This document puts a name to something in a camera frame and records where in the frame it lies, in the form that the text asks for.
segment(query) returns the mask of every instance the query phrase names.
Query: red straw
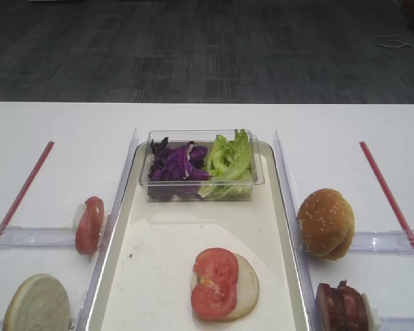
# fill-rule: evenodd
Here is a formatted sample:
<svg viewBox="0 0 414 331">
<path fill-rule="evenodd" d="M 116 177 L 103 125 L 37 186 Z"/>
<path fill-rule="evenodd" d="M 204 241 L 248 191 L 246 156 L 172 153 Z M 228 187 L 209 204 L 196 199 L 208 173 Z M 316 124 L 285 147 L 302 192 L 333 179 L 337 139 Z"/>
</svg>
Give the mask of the red straw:
<svg viewBox="0 0 414 331">
<path fill-rule="evenodd" d="M 5 230 L 5 227 L 9 224 L 11 221 L 12 216 L 14 216 L 15 212 L 17 211 L 17 208 L 19 207 L 21 200 L 23 200 L 26 192 L 28 191 L 28 188 L 30 187 L 30 184 L 34 181 L 35 176 L 40 171 L 41 166 L 43 165 L 44 161 L 48 158 L 48 155 L 50 153 L 50 150 L 54 147 L 54 142 L 49 141 L 49 143 L 46 145 L 43 153 L 41 154 L 38 162 L 35 164 L 34 168 L 32 169 L 31 173 L 29 174 L 29 177 L 26 179 L 26 182 L 23 184 L 23 187 L 21 188 L 20 192 L 18 193 L 17 197 L 15 198 L 14 202 L 12 203 L 11 207 L 9 208 L 9 211 L 6 213 L 5 218 L 0 224 L 0 237 L 3 234 L 3 231 Z"/>
<path fill-rule="evenodd" d="M 408 240 L 409 240 L 409 242 L 411 243 L 411 245 L 413 246 L 413 249 L 414 249 L 414 237 L 412 235 L 411 228 L 410 228 L 408 222 L 406 221 L 405 216 L 403 215 L 403 212 L 400 210 L 400 207 L 397 204 L 397 201 L 394 199 L 393 193 L 391 192 L 390 188 L 388 187 L 388 184 L 386 183 L 385 178 L 383 177 L 382 173 L 380 172 L 379 166 L 374 161 L 374 157 L 371 154 L 370 150 L 368 149 L 368 146 L 366 145 L 365 141 L 361 141 L 359 144 L 360 144 L 360 147 L 362 148 L 362 150 L 364 151 L 366 159 L 370 163 L 370 166 L 373 169 L 373 172 L 374 172 L 375 176 L 377 177 L 377 180 L 379 181 L 380 186 L 382 187 L 382 189 L 383 189 L 383 191 L 386 195 L 386 198 L 388 199 L 388 202 L 389 202 L 389 204 L 391 205 L 391 207 L 394 211 L 395 216 L 399 220 L 400 226 L 402 227 L 402 229 L 404 231 L 407 231 Z"/>
</svg>

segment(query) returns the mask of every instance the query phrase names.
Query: tomato slice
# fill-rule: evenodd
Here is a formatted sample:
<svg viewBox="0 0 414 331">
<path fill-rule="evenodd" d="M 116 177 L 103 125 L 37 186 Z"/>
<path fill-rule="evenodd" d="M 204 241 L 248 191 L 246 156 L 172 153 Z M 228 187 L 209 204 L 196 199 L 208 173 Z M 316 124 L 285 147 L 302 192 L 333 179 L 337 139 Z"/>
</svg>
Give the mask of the tomato slice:
<svg viewBox="0 0 414 331">
<path fill-rule="evenodd" d="M 98 197 L 90 197 L 86 200 L 86 211 L 75 234 L 75 248 L 79 254 L 92 254 L 97 250 L 103 219 L 103 201 Z"/>
<path fill-rule="evenodd" d="M 220 319 L 236 306 L 236 283 L 221 281 L 214 283 L 209 280 L 201 281 L 192 291 L 192 307 L 196 315 L 202 319 Z"/>
<path fill-rule="evenodd" d="M 236 256 L 223 248 L 209 248 L 199 253 L 193 271 L 200 277 L 212 281 L 231 281 L 236 283 L 239 265 Z"/>
</svg>

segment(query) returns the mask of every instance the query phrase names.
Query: gray carpet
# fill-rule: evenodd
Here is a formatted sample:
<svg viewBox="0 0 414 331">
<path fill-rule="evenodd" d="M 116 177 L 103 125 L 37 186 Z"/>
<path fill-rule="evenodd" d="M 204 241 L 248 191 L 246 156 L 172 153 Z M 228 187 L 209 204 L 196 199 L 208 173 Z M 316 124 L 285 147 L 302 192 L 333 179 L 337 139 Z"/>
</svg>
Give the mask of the gray carpet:
<svg viewBox="0 0 414 331">
<path fill-rule="evenodd" d="M 390 0 L 0 0 L 0 101 L 414 103 Z"/>
</svg>

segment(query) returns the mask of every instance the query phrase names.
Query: green lettuce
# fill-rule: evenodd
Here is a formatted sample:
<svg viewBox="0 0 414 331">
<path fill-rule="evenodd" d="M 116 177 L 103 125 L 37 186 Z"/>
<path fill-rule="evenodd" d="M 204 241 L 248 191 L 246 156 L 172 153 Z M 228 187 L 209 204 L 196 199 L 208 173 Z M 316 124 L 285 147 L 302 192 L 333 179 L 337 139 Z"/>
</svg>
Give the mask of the green lettuce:
<svg viewBox="0 0 414 331">
<path fill-rule="evenodd" d="M 211 181 L 251 181 L 253 154 L 250 144 L 244 129 L 235 130 L 233 141 L 217 135 L 204 167 L 212 176 Z M 251 190 L 251 185 L 204 185 L 198 194 L 209 199 L 249 197 Z"/>
</svg>

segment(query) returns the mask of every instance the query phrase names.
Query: clear plastic container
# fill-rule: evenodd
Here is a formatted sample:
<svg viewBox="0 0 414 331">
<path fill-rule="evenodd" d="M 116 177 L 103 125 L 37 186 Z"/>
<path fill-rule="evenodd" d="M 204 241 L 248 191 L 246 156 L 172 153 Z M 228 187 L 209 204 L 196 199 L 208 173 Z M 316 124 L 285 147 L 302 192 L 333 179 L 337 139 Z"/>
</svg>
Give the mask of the clear plastic container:
<svg viewBox="0 0 414 331">
<path fill-rule="evenodd" d="M 199 201 L 199 200 L 224 200 L 242 201 L 250 200 L 255 185 L 264 183 L 261 157 L 257 138 L 246 130 L 250 144 L 252 158 L 250 160 L 250 175 L 246 179 L 226 180 L 211 177 L 209 180 L 192 181 L 152 181 L 150 179 L 150 167 L 154 161 L 151 143 L 159 143 L 168 138 L 168 148 L 178 148 L 193 142 L 196 146 L 208 148 L 208 159 L 215 139 L 218 135 L 224 136 L 227 141 L 235 139 L 235 130 L 205 130 L 205 131 L 151 131 L 148 135 L 146 154 L 141 169 L 139 185 L 143 188 L 148 201 Z"/>
</svg>

